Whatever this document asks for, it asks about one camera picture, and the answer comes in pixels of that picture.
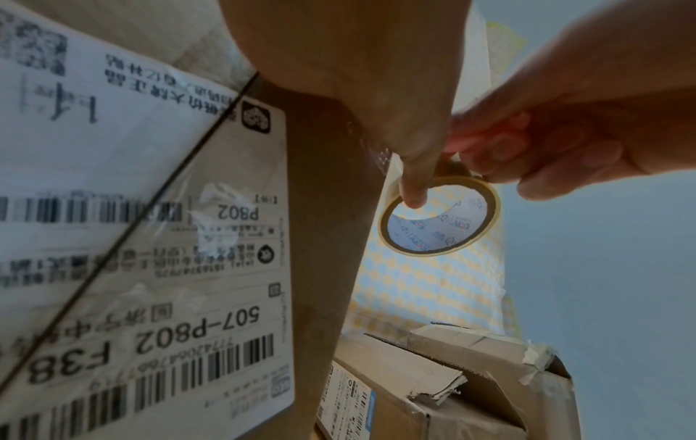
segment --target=package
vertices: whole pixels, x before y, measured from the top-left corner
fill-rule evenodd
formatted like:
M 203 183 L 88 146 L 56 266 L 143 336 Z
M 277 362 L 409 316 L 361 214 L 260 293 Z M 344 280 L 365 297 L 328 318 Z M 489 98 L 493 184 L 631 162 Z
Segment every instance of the package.
M 519 409 L 530 439 L 581 439 L 575 387 L 551 346 L 431 324 L 412 330 L 407 347 L 454 368 L 490 375 Z
M 0 41 L 0 438 L 305 440 L 381 190 L 347 113 L 259 81 L 194 151 L 236 92 L 7 0 Z
M 318 424 L 330 440 L 527 438 L 495 381 L 357 333 L 339 340 Z

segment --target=light blue background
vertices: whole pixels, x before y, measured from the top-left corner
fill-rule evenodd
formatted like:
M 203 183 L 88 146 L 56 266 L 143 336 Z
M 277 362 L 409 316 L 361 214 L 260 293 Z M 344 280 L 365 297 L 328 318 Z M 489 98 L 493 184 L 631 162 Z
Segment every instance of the light blue background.
M 478 0 L 525 54 L 599 3 Z M 696 439 L 695 191 L 696 173 L 544 203 L 503 191 L 506 286 L 523 336 L 573 374 L 585 439 Z

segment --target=sticker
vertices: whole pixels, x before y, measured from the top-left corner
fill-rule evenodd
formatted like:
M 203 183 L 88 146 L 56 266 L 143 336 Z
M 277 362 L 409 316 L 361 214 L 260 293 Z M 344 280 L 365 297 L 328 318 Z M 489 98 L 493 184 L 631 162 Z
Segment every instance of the sticker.
M 455 192 L 456 202 L 439 215 L 407 219 L 407 208 L 398 197 L 382 213 L 379 234 L 394 251 L 412 256 L 454 252 L 483 236 L 500 214 L 500 198 L 482 180 L 459 176 L 436 178 L 432 188 Z
M 5 0 L 0 41 L 0 378 L 45 336 L 0 439 L 229 439 L 290 406 L 284 114 L 243 100 L 145 212 L 235 93 Z
M 317 417 L 331 440 L 368 440 L 377 395 L 333 361 Z

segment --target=packing tape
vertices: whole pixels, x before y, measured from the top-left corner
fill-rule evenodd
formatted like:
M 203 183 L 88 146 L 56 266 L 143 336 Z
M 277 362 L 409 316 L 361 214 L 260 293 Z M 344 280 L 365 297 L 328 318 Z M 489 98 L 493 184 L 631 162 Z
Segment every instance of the packing tape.
M 378 232 L 391 250 L 411 257 L 435 257 L 449 254 L 475 243 L 500 217 L 500 197 L 495 189 L 473 177 L 461 162 L 438 166 L 430 188 L 460 186 L 460 199 L 447 211 L 434 217 L 411 220 L 394 214 L 403 199 L 399 180 L 388 189 L 386 207 L 379 218 Z

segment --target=hand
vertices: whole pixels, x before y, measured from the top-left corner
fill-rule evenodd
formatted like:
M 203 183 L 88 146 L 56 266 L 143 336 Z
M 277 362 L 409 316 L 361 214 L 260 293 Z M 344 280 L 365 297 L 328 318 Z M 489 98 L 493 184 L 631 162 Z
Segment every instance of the hand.
M 447 139 L 471 0 L 220 0 L 239 48 L 268 80 L 338 99 L 401 156 L 413 208 Z
M 446 151 L 533 200 L 696 168 L 695 19 L 693 0 L 624 1 L 576 23 L 453 117 Z

